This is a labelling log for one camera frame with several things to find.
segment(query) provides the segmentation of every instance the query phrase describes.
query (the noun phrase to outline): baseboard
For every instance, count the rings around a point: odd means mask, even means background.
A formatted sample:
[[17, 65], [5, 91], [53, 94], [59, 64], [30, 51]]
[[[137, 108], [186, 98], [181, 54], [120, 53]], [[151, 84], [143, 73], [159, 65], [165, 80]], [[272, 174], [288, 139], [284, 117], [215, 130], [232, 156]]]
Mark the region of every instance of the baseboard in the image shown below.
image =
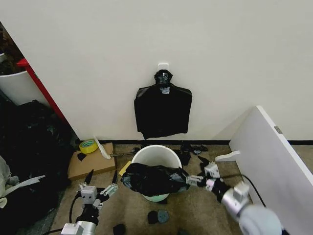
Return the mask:
[[142, 141], [137, 141], [137, 140], [118, 140], [118, 141], [112, 141], [112, 140], [101, 140], [99, 141], [100, 143], [108, 143], [112, 142], [113, 144], [178, 144], [181, 145], [183, 142], [184, 143], [189, 143], [189, 144], [229, 144], [229, 140], [217, 140], [217, 141], [208, 141], [208, 140], [197, 140], [197, 141], [171, 141], [171, 140], [142, 140]]
[[[113, 143], [113, 144], [178, 144], [181, 145], [183, 142], [189, 144], [207, 144], [207, 145], [227, 145], [229, 140], [186, 140], [186, 141], [171, 141], [171, 140], [99, 140], [101, 144]], [[313, 145], [313, 141], [288, 141], [291, 145]]]
[[288, 141], [291, 145], [313, 145], [313, 141]]

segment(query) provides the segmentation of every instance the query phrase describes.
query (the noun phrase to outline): white plastic bucket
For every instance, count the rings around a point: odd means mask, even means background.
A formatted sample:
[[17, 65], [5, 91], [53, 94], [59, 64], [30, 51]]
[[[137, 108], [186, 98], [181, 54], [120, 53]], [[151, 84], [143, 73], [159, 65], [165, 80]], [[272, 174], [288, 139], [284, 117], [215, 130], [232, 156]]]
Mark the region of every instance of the white plastic bucket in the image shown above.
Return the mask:
[[[181, 162], [177, 154], [170, 148], [162, 145], [150, 145], [139, 150], [134, 156], [132, 163], [141, 163], [149, 166], [163, 165], [166, 167], [179, 168]], [[143, 195], [147, 200], [160, 202], [168, 197], [169, 194], [148, 197]]]

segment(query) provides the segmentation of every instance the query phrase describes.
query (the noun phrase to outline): black clothing pile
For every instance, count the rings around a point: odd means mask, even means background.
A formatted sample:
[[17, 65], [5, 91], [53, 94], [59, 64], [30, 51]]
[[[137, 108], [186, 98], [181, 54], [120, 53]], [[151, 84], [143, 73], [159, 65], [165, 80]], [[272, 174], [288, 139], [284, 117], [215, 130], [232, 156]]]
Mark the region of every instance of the black clothing pile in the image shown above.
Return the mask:
[[0, 155], [20, 182], [46, 176], [40, 183], [7, 195], [0, 221], [15, 221], [17, 226], [8, 226], [4, 234], [13, 234], [19, 226], [33, 223], [57, 206], [58, 192], [69, 184], [67, 169], [73, 153], [70, 138], [70, 127], [48, 107], [36, 100], [16, 106], [0, 92]]
[[121, 182], [135, 192], [156, 196], [188, 190], [190, 186], [186, 184], [187, 176], [188, 173], [182, 168], [132, 163], [123, 174]]

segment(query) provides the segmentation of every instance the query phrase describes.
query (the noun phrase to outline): yellow tape roll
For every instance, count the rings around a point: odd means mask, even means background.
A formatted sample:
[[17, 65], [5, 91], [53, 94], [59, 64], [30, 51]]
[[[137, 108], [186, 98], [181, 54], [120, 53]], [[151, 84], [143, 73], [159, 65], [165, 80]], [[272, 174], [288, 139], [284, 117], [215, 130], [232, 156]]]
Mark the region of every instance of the yellow tape roll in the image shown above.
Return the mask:
[[82, 151], [82, 153], [85, 153], [85, 154], [92, 153], [96, 151], [97, 148], [98, 148], [98, 145], [94, 141], [94, 139], [86, 140], [79, 145], [80, 151]]

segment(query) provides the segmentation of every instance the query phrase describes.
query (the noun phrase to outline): cardboard piece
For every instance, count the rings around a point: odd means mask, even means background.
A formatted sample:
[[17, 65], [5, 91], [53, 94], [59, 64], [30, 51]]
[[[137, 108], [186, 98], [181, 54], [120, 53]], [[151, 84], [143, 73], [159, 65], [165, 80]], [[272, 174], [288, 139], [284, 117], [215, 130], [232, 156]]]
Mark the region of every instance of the cardboard piece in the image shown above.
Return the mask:
[[[112, 143], [103, 144], [102, 146], [108, 154], [113, 153]], [[94, 175], [115, 170], [115, 158], [104, 158], [101, 155], [99, 148], [96, 151], [87, 154], [82, 161], [77, 157], [79, 153], [81, 153], [81, 151], [75, 152], [69, 162], [67, 174], [68, 178], [72, 181], [85, 178], [92, 170], [94, 170]]]

